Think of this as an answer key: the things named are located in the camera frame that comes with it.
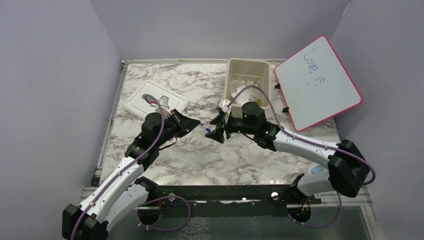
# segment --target container lid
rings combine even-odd
[[[168,97],[169,110],[176,109],[178,112],[182,112],[189,104],[187,98],[181,94],[148,80],[144,82],[144,85],[137,88],[123,104],[126,110],[143,120],[146,118],[147,114],[155,111],[155,107],[150,106],[150,104],[142,98],[144,94],[150,94],[157,100],[162,96]]]

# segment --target beige plastic bin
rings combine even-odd
[[[238,87],[243,85],[252,85],[253,83],[259,83],[259,87],[270,96],[271,86],[271,65],[267,61],[261,60],[250,60],[242,58],[231,58],[228,60],[226,70],[226,81],[224,87],[224,98],[231,100],[233,97],[232,93],[237,91]],[[256,102],[262,109],[270,108],[267,99],[257,89],[254,90],[256,95]],[[236,118],[241,118],[242,106],[239,104],[231,105],[231,113]]]

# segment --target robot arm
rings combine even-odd
[[[137,178],[159,156],[161,145],[172,138],[184,137],[200,124],[200,121],[185,117],[175,109],[170,112],[164,110],[166,119],[163,131],[153,147],[162,125],[162,115],[157,112],[146,116],[141,133],[129,145],[124,158],[104,183],[78,206],[69,204],[65,208],[62,214],[62,237],[71,239],[77,225],[73,240],[104,240],[120,219],[146,202],[149,185],[154,183],[143,177]],[[143,157],[134,163],[142,154]]]
[[[363,156],[353,142],[320,141],[280,128],[267,121],[264,110],[254,101],[242,105],[242,118],[233,117],[229,103],[228,100],[218,103],[219,115],[210,122],[216,128],[205,135],[207,138],[224,143],[224,132],[227,139],[233,133],[253,135],[252,140],[261,148],[291,153],[326,168],[320,173],[301,174],[295,179],[291,193],[300,199],[329,191],[351,198],[357,196],[370,170],[354,158],[363,159]]]

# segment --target gray wall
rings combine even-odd
[[[375,167],[385,240],[423,239],[424,1],[354,0],[331,39],[363,95],[336,118]]]
[[[61,238],[121,68],[88,0],[0,3],[0,239]]]
[[[331,37],[351,0],[91,0],[120,57],[290,57]]]

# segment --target marble countertop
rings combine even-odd
[[[100,182],[116,168],[128,145],[141,131],[143,121],[125,110],[124,102],[144,81],[157,82],[185,96],[189,103],[182,114],[209,123],[217,115],[214,106],[223,96],[226,70],[226,63],[130,64],[104,155]],[[271,84],[277,84],[275,76]],[[280,90],[272,89],[271,101],[281,125],[295,131],[289,115],[281,112],[285,104]],[[275,123],[271,110],[265,113],[268,120]],[[159,185],[289,184],[299,173],[306,173],[307,166],[312,163],[289,153],[262,149],[240,134],[233,134],[231,139],[220,144],[204,137],[205,133],[204,128],[198,127],[178,139],[176,145],[160,152],[143,176]],[[340,141],[333,119],[300,134],[322,141]]]

